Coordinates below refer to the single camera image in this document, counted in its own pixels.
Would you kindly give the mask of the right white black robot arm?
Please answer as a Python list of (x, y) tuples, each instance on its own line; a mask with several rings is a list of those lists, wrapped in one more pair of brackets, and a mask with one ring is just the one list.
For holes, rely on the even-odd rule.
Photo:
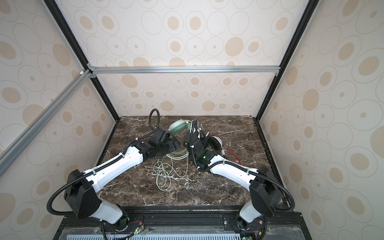
[(294, 211), (295, 200), (291, 193), (278, 183), (268, 168), (253, 169), (231, 162), (218, 154), (221, 140), (210, 133), (204, 133), (199, 121), (193, 120), (189, 133), (184, 137), (189, 158), (201, 173), (209, 172), (225, 177), (249, 191), (251, 200), (241, 208), (238, 224), (250, 224), (256, 218), (272, 217), (276, 213)]

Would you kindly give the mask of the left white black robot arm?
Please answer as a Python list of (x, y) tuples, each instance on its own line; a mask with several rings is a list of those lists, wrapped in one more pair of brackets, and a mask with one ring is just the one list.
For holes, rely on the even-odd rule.
[(142, 162), (170, 154), (180, 148), (176, 135), (186, 127), (185, 122), (172, 124), (167, 130), (159, 125), (151, 132), (129, 143), (117, 156), (92, 169), (72, 171), (67, 183), (47, 202), (47, 211), (55, 216), (74, 215), (78, 219), (93, 218), (123, 229), (129, 217), (123, 209), (98, 196), (98, 192), (125, 171)]

